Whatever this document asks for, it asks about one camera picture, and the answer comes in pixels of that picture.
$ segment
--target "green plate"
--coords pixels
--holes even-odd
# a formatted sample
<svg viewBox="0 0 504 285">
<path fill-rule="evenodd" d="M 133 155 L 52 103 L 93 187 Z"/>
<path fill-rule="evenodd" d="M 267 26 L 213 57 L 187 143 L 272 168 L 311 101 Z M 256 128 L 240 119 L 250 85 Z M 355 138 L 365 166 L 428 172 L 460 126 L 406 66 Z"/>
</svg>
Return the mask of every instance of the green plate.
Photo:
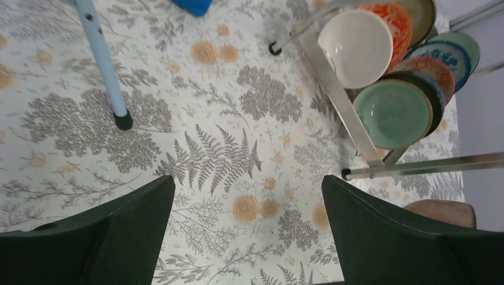
<svg viewBox="0 0 504 285">
<path fill-rule="evenodd" d="M 376 147 L 411 145 L 425 136 L 432 123 L 432 107 L 415 85 L 402 80 L 380 80 L 364 89 L 354 107 Z"/>
</svg>

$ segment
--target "orange plate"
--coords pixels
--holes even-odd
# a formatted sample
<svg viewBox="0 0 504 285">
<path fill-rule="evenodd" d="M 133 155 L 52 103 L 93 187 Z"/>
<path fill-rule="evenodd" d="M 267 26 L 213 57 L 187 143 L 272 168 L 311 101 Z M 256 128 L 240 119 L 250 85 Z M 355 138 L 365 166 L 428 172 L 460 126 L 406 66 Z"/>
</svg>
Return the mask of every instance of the orange plate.
<svg viewBox="0 0 504 285">
<path fill-rule="evenodd" d="M 389 69 L 388 73 L 395 71 L 418 71 L 437 81 L 446 97 L 446 103 L 450 102 L 455 92 L 455 78 L 446 64 L 434 58 L 416 57 L 407 58 Z"/>
<path fill-rule="evenodd" d="M 413 36 L 413 23 L 408 11 L 399 3 L 365 4 L 358 8 L 374 12 L 385 20 L 393 37 L 390 65 L 400 61 L 408 51 Z"/>
</svg>

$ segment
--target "walker leg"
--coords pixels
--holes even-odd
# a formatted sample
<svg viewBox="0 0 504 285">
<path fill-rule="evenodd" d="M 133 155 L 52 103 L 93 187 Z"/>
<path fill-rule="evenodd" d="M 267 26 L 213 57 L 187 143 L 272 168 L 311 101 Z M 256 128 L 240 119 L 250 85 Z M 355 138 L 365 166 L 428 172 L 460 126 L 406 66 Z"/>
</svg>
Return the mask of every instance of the walker leg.
<svg viewBox="0 0 504 285">
<path fill-rule="evenodd" d="M 121 130 L 131 129 L 133 126 L 133 118 L 131 117 L 130 111 L 126 108 L 126 102 L 122 96 L 110 52 L 105 42 L 100 23 L 98 22 L 98 13 L 93 5 L 93 0 L 72 1 L 77 9 L 94 59 L 102 75 L 105 89 L 107 90 L 110 103 L 114 110 L 115 124 Z"/>
</svg>

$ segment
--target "bowl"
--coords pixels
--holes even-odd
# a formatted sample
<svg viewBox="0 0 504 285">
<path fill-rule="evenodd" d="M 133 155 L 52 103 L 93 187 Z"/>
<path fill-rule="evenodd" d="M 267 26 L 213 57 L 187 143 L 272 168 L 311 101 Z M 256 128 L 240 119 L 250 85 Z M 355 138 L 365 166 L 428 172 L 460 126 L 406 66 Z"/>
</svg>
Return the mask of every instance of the bowl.
<svg viewBox="0 0 504 285">
<path fill-rule="evenodd" d="M 442 61 L 450 68 L 455 77 L 455 92 L 460 90 L 471 75 L 471 61 L 469 55 L 460 45 L 439 40 L 428 41 L 421 46 L 414 47 L 405 58 L 426 56 Z"/>
<path fill-rule="evenodd" d="M 424 56 L 407 58 L 389 69 L 389 73 L 396 71 L 417 71 L 436 80 L 443 90 L 446 102 L 450 102 L 455 92 L 455 78 L 452 71 L 443 62 Z"/>
<path fill-rule="evenodd" d="M 469 55 L 469 60 L 471 61 L 471 73 L 473 73 L 473 71 L 478 66 L 478 63 L 480 62 L 481 50 L 480 46 L 478 45 L 476 40 L 473 39 L 473 37 L 460 32 L 452 32 L 437 35 L 428 40 L 428 42 L 434 40 L 451 42 L 464 48 L 467 55 Z"/>
<path fill-rule="evenodd" d="M 409 14 L 413 25 L 410 47 L 420 44 L 430 33 L 436 21 L 436 6 L 433 0 L 400 0 Z"/>
<path fill-rule="evenodd" d="M 400 61 L 406 54 L 413 36 L 413 24 L 408 11 L 396 2 L 386 4 L 365 4 L 358 9 L 371 11 L 385 21 L 392 33 L 393 52 L 390 64 Z"/>
<path fill-rule="evenodd" d="M 380 80 L 365 88 L 354 107 L 373 144 L 393 149 L 411 145 L 430 128 L 433 112 L 429 99 L 414 84 Z"/>
<path fill-rule="evenodd" d="M 443 105 L 442 98 L 439 97 L 439 89 L 433 84 L 435 81 L 426 80 L 427 76 L 416 72 L 416 71 L 398 71 L 391 74 L 383 76 L 381 80 L 396 79 L 411 83 L 418 87 L 427 96 L 432 107 L 432 122 L 426 136 L 430 135 L 436 130 L 437 126 L 441 123 L 443 119 L 443 113 L 445 111 L 445 106 Z"/>
<path fill-rule="evenodd" d="M 392 34 L 378 15 L 366 10 L 334 16 L 319 34 L 318 44 L 343 87 L 358 89 L 382 76 L 392 58 Z"/>
</svg>

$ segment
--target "red plate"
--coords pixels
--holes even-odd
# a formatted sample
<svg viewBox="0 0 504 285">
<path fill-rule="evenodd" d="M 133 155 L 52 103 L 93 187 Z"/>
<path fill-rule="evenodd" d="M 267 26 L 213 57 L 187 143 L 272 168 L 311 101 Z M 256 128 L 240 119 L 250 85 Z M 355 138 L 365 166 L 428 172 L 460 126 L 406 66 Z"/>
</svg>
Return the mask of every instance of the red plate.
<svg viewBox="0 0 504 285">
<path fill-rule="evenodd" d="M 416 57 L 407 58 L 389 69 L 388 73 L 395 71 L 418 71 L 437 81 L 446 97 L 446 103 L 450 102 L 455 92 L 455 77 L 446 64 L 434 58 Z"/>
</svg>

